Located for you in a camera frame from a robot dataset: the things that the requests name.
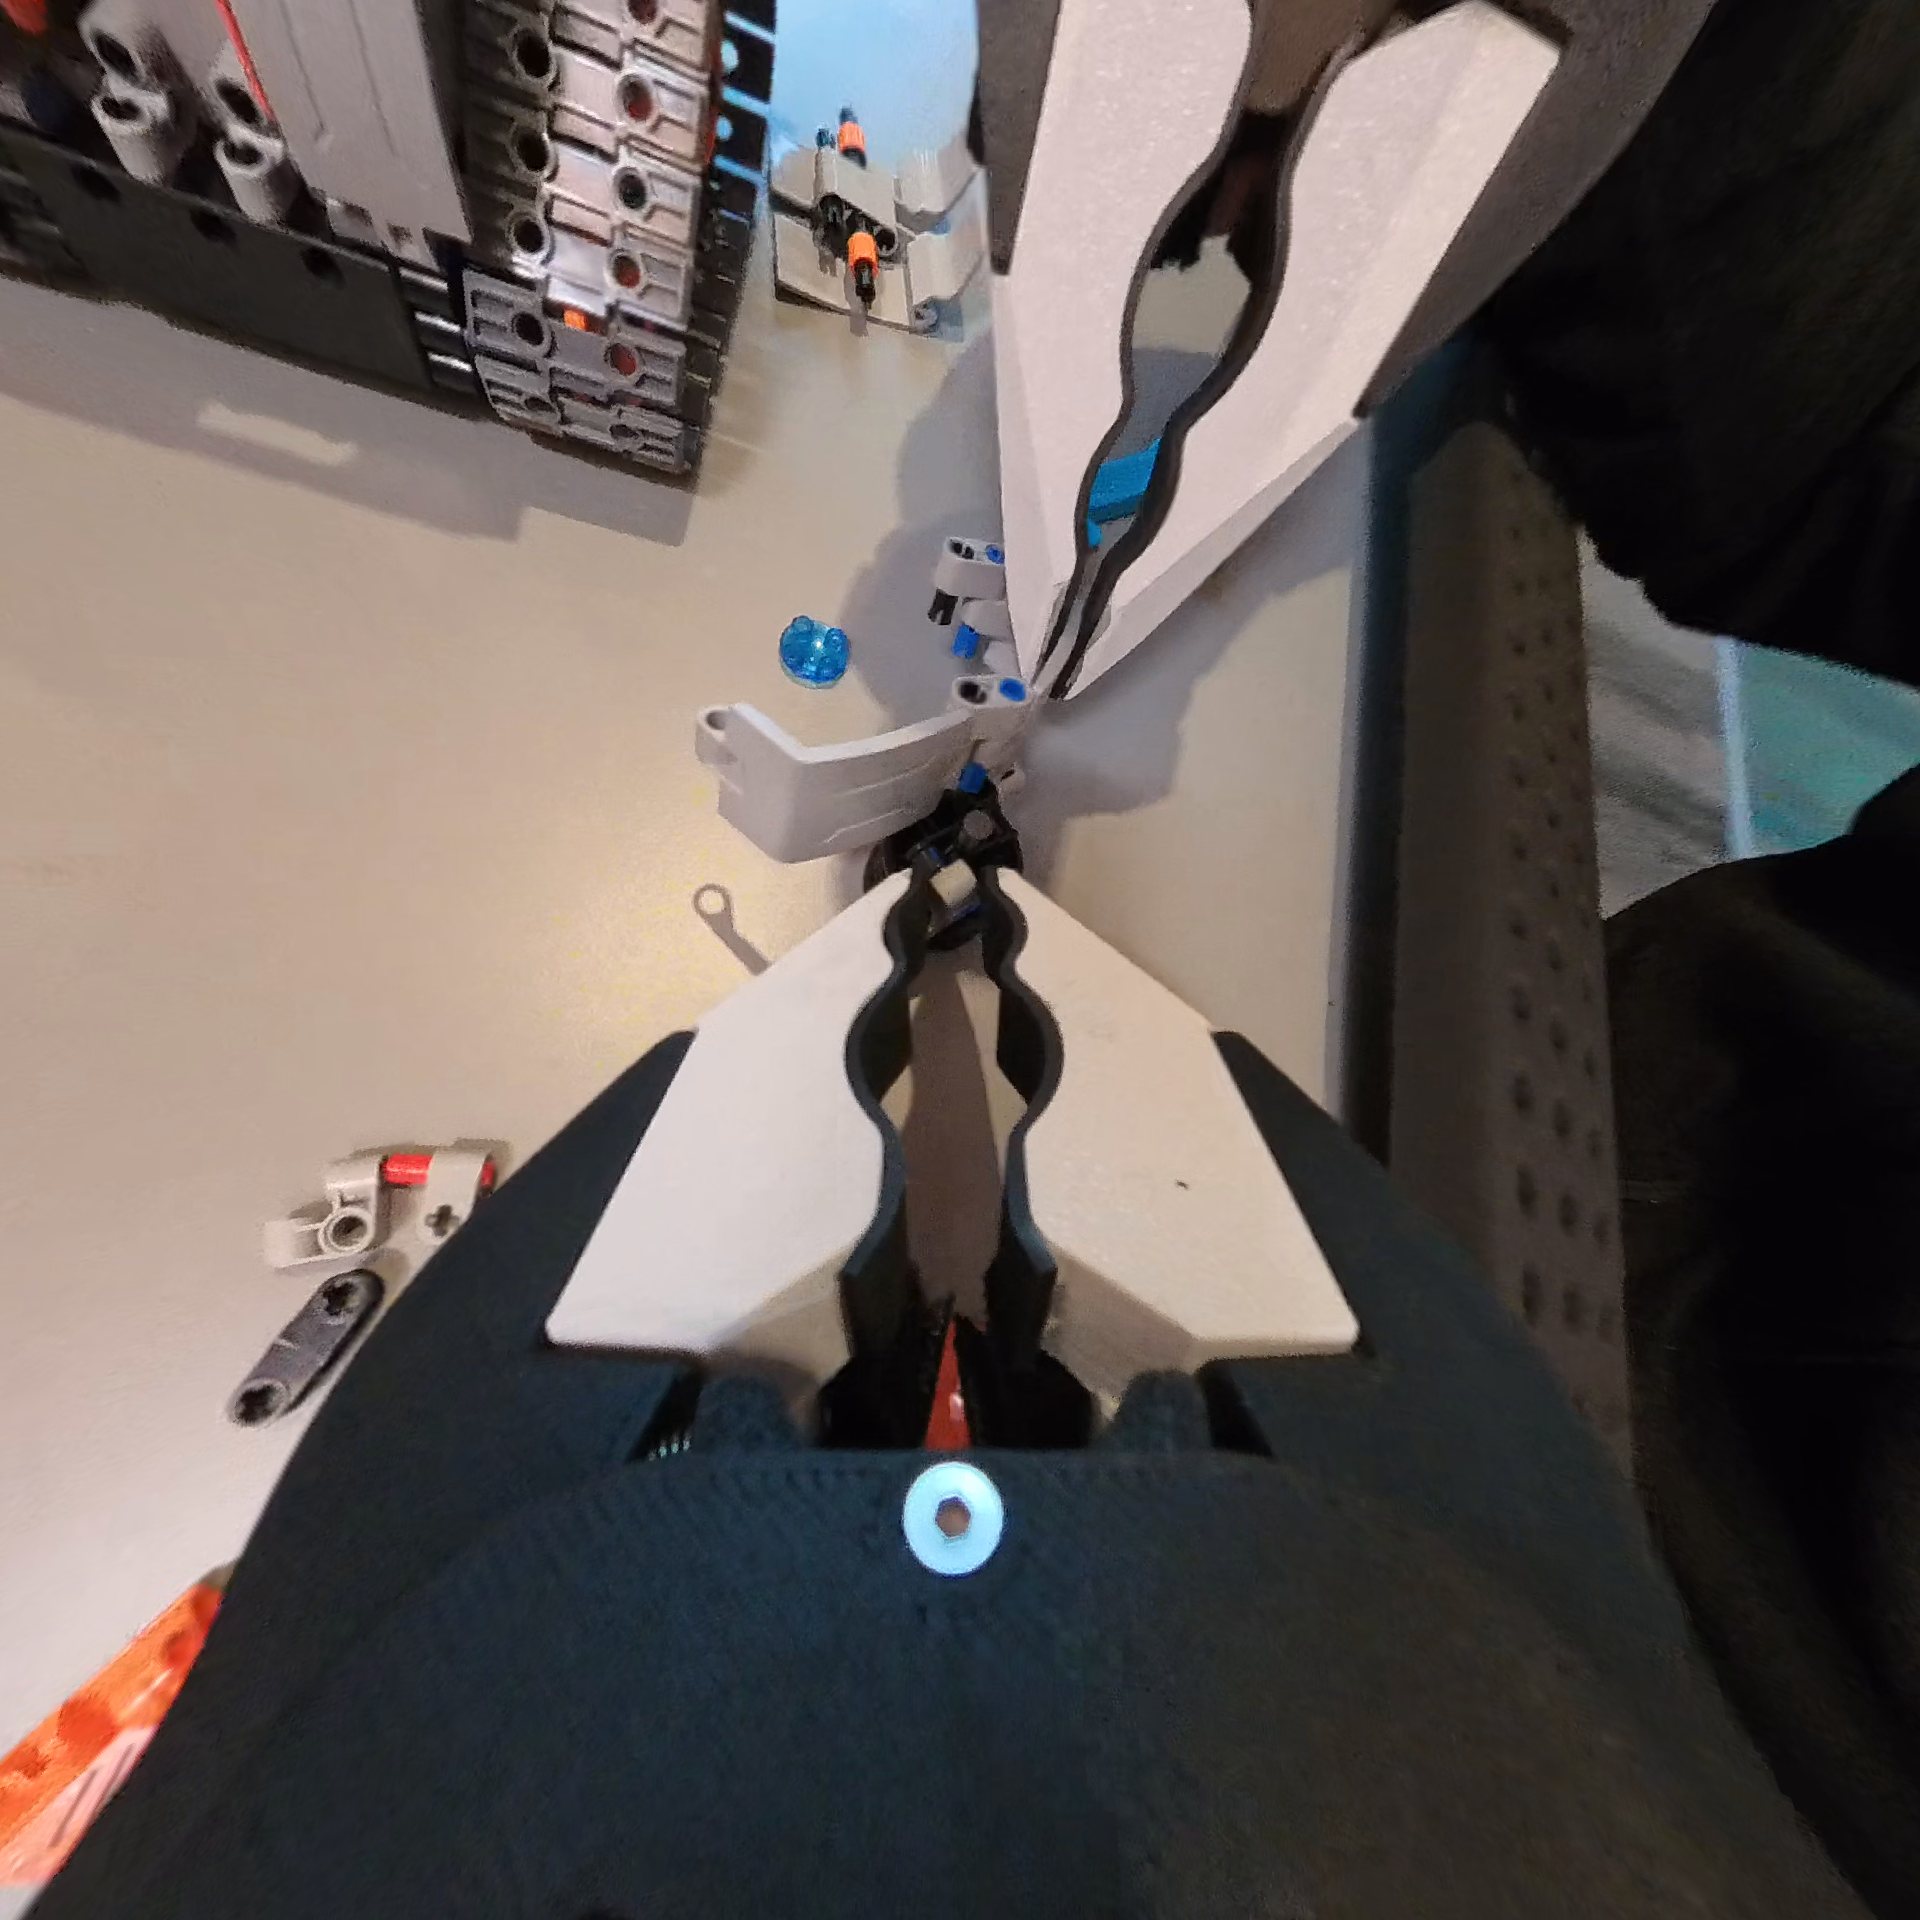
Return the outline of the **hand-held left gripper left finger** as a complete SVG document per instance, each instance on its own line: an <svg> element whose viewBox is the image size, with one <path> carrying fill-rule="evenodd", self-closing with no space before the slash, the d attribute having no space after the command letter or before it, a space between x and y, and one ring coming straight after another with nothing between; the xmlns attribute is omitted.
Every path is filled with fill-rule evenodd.
<svg viewBox="0 0 1920 1920"><path fill-rule="evenodd" d="M565 1349L838 1371L919 1340L883 1096L961 880L884 880L696 1022L544 1320Z"/></svg>

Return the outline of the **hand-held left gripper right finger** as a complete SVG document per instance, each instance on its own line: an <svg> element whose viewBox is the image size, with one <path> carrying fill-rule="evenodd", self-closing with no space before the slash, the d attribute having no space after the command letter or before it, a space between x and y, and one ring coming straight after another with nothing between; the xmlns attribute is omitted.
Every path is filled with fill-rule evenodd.
<svg viewBox="0 0 1920 1920"><path fill-rule="evenodd" d="M1024 1139L1055 1261L1044 1351L1088 1389L1213 1360L1344 1355L1358 1318L1213 1028L1019 876L1014 981L1062 1038Z"/></svg>

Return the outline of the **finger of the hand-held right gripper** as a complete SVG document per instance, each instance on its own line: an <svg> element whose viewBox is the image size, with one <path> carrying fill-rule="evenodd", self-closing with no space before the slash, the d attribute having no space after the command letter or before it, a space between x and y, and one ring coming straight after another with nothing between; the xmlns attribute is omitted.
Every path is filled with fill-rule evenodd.
<svg viewBox="0 0 1920 1920"><path fill-rule="evenodd" d="M1062 694L1161 625L1358 430L1360 400L1556 69L1548 36L1452 5L1341 56L1286 149L1280 264L1168 421L1088 595Z"/></svg>
<svg viewBox="0 0 1920 1920"><path fill-rule="evenodd" d="M1358 430L1304 382L1337 340L1311 257L1329 184L1315 149L1409 33L1406 5L1041 5L981 9L991 363L1005 603L1025 683L1073 694L1126 657ZM1136 408L1145 276L1191 214L1235 220L1245 299L1158 431L1113 548L1088 518Z"/></svg>

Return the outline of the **thin grey lever piece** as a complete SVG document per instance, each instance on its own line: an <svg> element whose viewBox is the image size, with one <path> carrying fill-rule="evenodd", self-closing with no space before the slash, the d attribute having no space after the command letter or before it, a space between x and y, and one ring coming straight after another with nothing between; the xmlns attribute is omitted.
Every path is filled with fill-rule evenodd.
<svg viewBox="0 0 1920 1920"><path fill-rule="evenodd" d="M748 976L760 976L775 961L775 957L765 949L757 945L757 941L750 940L735 923L735 900L726 885L713 880L702 881L691 895L691 909Z"/></svg>

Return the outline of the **blue plastic separator tool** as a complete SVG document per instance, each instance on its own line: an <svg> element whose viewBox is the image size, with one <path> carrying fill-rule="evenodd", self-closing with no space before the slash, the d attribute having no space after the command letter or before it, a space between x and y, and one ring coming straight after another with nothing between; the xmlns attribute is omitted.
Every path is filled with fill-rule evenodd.
<svg viewBox="0 0 1920 1920"><path fill-rule="evenodd" d="M1145 494L1151 487L1161 455L1161 439L1151 439L1132 452L1116 455L1094 469L1088 492L1088 544L1100 548L1108 528L1137 517Z"/></svg>

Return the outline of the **small black wheel assembly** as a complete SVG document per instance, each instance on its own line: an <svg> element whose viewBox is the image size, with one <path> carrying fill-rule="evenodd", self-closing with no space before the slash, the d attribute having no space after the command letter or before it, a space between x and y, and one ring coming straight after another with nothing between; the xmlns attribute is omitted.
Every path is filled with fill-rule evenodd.
<svg viewBox="0 0 1920 1920"><path fill-rule="evenodd" d="M862 891L877 888L896 872L947 868L953 861L1024 871L1021 836L1007 820L1000 790L990 777L948 785L929 811L883 836L865 853Z"/></svg>

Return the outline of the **small white blue connector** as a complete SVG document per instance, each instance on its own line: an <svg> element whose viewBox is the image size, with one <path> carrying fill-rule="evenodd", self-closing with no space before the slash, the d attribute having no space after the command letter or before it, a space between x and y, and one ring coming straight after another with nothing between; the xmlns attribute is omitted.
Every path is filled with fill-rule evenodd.
<svg viewBox="0 0 1920 1920"><path fill-rule="evenodd" d="M948 534L933 561L928 622L968 625L991 640L1012 635L1005 613L1005 555L998 540Z"/></svg>

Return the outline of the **grey curved panel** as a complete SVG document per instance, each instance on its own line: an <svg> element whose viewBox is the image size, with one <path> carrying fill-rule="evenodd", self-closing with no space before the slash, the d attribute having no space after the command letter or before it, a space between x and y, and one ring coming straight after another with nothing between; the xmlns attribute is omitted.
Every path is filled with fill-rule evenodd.
<svg viewBox="0 0 1920 1920"><path fill-rule="evenodd" d="M916 825L968 769L1012 775L1038 699L1012 676L965 675L947 709L872 735L805 745L750 703L692 720L695 756L715 783L717 816L782 864L849 854Z"/></svg>

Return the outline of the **small grey orange connector assembly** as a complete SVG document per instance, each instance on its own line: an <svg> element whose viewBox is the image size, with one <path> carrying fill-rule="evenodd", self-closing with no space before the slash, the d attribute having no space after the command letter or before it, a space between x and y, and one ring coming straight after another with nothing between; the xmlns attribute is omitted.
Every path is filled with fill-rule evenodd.
<svg viewBox="0 0 1920 1920"><path fill-rule="evenodd" d="M767 177L775 297L915 333L936 329L990 257L987 177L966 132L883 169L853 109Z"/></svg>

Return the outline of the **small grey red connector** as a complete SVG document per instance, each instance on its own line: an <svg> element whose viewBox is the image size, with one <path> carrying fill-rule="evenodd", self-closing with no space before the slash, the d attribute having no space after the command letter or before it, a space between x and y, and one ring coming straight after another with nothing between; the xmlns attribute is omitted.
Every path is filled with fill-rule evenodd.
<svg viewBox="0 0 1920 1920"><path fill-rule="evenodd" d="M385 1255L417 1264L491 1198L504 1157L504 1142L457 1139L335 1158L323 1173L317 1198L262 1222L264 1265L317 1275Z"/></svg>

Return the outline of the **short dark grey beam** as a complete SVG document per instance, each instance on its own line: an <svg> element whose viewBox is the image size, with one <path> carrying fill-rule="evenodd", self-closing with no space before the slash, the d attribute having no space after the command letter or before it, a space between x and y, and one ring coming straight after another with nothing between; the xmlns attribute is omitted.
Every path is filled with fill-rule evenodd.
<svg viewBox="0 0 1920 1920"><path fill-rule="evenodd" d="M385 1291L384 1278L369 1265L347 1268L317 1284L229 1393L227 1421L261 1429L312 1398L373 1327Z"/></svg>

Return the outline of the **grey orange tracked toy robot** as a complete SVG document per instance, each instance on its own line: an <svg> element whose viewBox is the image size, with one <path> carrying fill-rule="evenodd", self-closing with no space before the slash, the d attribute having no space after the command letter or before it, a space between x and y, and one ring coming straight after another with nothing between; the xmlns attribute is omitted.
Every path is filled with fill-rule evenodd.
<svg viewBox="0 0 1920 1920"><path fill-rule="evenodd" d="M5 271L691 483L773 1L5 1Z"/></svg>

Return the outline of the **orange flat panel piece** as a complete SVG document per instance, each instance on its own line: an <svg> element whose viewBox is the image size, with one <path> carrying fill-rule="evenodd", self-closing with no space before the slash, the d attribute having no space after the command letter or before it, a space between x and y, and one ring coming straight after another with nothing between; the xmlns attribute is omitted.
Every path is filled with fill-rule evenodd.
<svg viewBox="0 0 1920 1920"><path fill-rule="evenodd" d="M41 1888L70 1857L173 1707L221 1612L232 1565L149 1620L3 1759L3 1886Z"/></svg>

